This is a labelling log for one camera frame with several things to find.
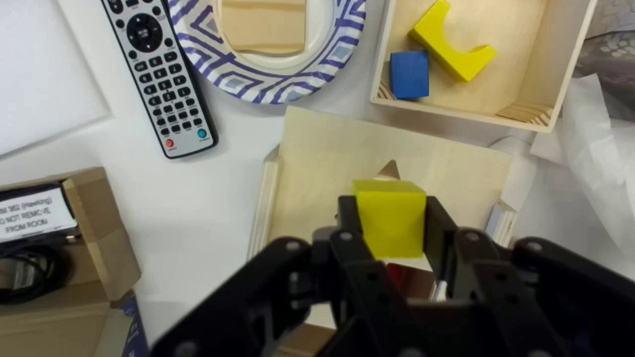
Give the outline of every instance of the remote control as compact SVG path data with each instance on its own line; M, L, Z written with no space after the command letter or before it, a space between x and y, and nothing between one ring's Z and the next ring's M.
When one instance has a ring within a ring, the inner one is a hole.
M160 0L101 0L166 158L218 140Z

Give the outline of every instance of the white table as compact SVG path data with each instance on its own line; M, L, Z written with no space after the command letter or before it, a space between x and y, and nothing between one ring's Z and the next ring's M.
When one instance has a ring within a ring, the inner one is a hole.
M246 259L260 162L279 140L281 107L256 107L206 85L220 144L166 160L149 126L121 51L97 0L59 0L111 105L111 117L0 160L0 180L22 180L103 164L109 172L143 279L137 285L147 335L154 341ZM367 29L351 63L301 107L391 124L416 120L426 132L476 144L514 134L466 120L420 119L369 105L373 49L383 1L369 0Z

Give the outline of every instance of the wooden board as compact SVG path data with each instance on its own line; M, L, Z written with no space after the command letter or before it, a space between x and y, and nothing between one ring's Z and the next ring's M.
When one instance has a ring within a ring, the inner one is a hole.
M139 281L141 267L121 222L105 170L83 170L61 184L103 289L111 301L117 301Z
M549 130L569 83L595 0L450 0L450 43L496 47L496 59L470 83L430 65L430 95L399 101L389 93L389 55L420 49L406 33L432 0L389 0L371 101L494 124Z
M472 228L484 228L512 162L496 150L289 107L278 160L266 158L268 184L254 218L264 226L254 226L250 253L278 236L309 241L315 228L335 226L337 196L391 158L401 178L438 196L460 226ZM428 267L424 257L391 261ZM325 307L313 311L309 323L333 325Z
M299 53L305 0L222 0L222 33L236 51Z

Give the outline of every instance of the remote control button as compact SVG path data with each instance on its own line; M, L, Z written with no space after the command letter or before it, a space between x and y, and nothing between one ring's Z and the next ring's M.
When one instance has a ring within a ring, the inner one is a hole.
M137 13L127 23L127 39L139 51L154 51L162 41L160 23L149 13Z
M123 11L123 1L121 0L107 0L111 5L111 11L121 13Z
M156 55L156 57L151 57L151 65L152 67L156 67L156 65L160 65L162 63L162 59Z
M156 79L160 79L160 77L164 77L164 75L166 75L164 69L156 69L156 71L154 71L154 77L156 77Z
M168 91L168 93L162 95L162 99L164 99L164 101L174 101L176 95L174 95L174 91Z
M160 105L160 97L151 97L147 103Z
M180 63L172 63L170 65L170 73L176 73L176 71L180 71L182 67L180 67Z
M186 95L190 95L192 91L188 89L188 87L180 87L178 89L178 97L186 97Z
M160 87L160 89L170 89L172 83L170 83L170 81L160 81L158 87Z
M143 93L152 95L152 93L156 93L156 87L154 85L147 85L147 87L143 87Z
M164 55L164 61L174 61L176 59L176 51L170 51Z
M139 77L139 81L141 81L141 83L149 83L149 81L152 81L152 75L151 75L151 73L145 73L145 75Z
M145 69L147 69L145 61L135 63L135 71L145 71Z
M174 85L182 85L186 81L184 75L174 77Z

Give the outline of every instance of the blue cube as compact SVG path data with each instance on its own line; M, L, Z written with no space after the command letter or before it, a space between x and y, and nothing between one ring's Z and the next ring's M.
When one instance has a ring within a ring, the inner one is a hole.
M397 99L428 95L430 59L424 51L391 53L391 89Z

